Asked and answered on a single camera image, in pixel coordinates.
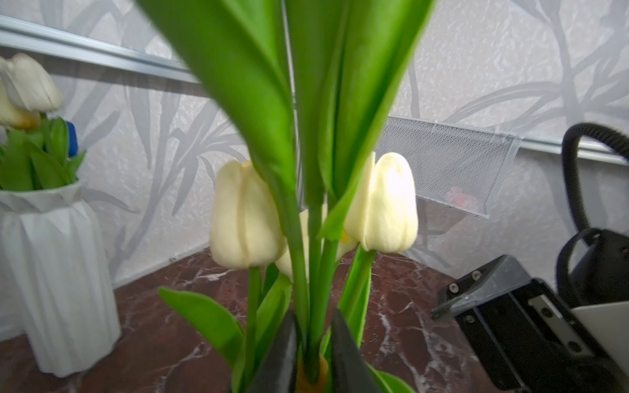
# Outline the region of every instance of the screw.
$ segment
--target screw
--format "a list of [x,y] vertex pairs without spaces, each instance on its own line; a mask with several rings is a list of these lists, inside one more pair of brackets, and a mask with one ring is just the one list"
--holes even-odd
[[543,307],[541,310],[542,315],[545,316],[546,318],[552,318],[553,313],[551,310],[549,310],[547,307]]
[[577,353],[581,352],[581,345],[579,345],[575,341],[568,341],[568,346],[570,347],[571,350]]

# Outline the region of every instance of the wall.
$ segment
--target wall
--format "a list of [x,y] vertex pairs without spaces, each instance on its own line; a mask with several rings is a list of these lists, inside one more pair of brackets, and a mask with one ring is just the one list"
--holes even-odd
[[[560,136],[583,119],[627,130],[626,6],[441,0],[392,114],[531,135]],[[130,0],[4,0],[0,13],[174,56]],[[223,113],[198,86],[40,60],[66,97],[61,114],[89,148],[80,176],[115,281],[204,245],[214,171],[247,156]],[[582,163],[593,221],[628,231],[627,167]],[[408,255],[454,277],[511,253],[552,281],[557,252],[573,233],[558,157],[545,153],[518,154],[489,220],[418,204],[420,236]],[[13,302],[0,293],[0,318],[12,312]]]
[[[561,137],[596,121],[629,131],[626,0],[437,3],[392,114]],[[629,167],[581,161],[593,224],[629,231]],[[489,220],[418,201],[407,255],[460,277],[510,253],[554,283],[574,234],[558,156],[521,150]]]

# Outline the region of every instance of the flower pot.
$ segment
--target flower pot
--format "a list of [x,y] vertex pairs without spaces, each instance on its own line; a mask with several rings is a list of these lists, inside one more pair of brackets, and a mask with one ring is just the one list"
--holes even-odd
[[85,370],[120,337],[96,215],[81,185],[0,191],[0,263],[42,372]]

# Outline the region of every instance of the white tulip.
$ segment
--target white tulip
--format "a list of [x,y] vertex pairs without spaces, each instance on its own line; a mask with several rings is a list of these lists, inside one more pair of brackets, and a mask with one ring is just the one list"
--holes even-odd
[[286,249],[273,197],[251,161],[218,171],[209,244],[216,263],[237,269],[268,265]]
[[59,88],[34,58],[18,53],[11,60],[0,57],[0,78],[13,104],[28,111],[50,112],[64,104]]
[[[325,220],[325,218],[328,215],[328,205],[326,204],[323,205],[323,208],[321,209],[321,213],[322,213],[321,218]],[[308,243],[308,216],[309,216],[308,210],[304,210],[303,212],[299,214],[299,223],[301,224],[301,236],[303,237],[303,243],[304,243],[304,259],[306,262],[306,278],[307,279],[309,279],[309,276],[310,276],[310,272],[309,272],[310,264],[309,264],[309,258],[308,258],[308,250],[310,249],[309,243]],[[343,237],[338,242],[337,260],[341,259],[349,251],[352,251],[354,247],[356,247],[357,244],[358,243],[354,239],[351,239],[347,235],[346,232],[343,232]],[[280,259],[277,260],[276,265],[279,271],[286,274],[288,277],[290,277],[292,281],[291,254],[289,253],[288,249],[286,249],[286,251],[280,257]]]
[[398,253],[417,237],[413,172],[406,159],[387,153],[367,158],[363,178],[345,220],[345,230],[365,250]]
[[6,95],[4,85],[0,80],[0,126],[28,129],[39,126],[41,123],[40,114],[27,111],[13,105]]

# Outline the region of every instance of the marble surface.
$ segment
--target marble surface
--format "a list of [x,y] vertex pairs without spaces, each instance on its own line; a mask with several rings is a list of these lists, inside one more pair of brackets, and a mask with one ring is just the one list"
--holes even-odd
[[[352,255],[337,270],[332,299]],[[434,322],[437,290],[451,278],[399,255],[379,255],[362,345],[364,358],[418,392],[498,391],[454,321]],[[58,379],[38,371],[25,336],[0,343],[2,393],[223,392],[230,369],[210,345],[157,295],[160,285],[216,299],[244,323],[247,275],[225,270],[209,250],[116,291],[123,334],[92,369]]]

